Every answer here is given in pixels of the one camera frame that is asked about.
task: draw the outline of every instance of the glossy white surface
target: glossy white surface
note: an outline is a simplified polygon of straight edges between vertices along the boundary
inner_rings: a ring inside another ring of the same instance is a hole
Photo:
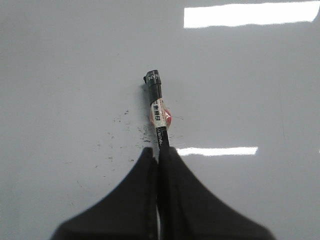
[[[48,239],[157,153],[142,77],[158,69],[183,159],[278,240],[320,239],[320,17],[184,28],[252,1],[0,1],[0,239]]]

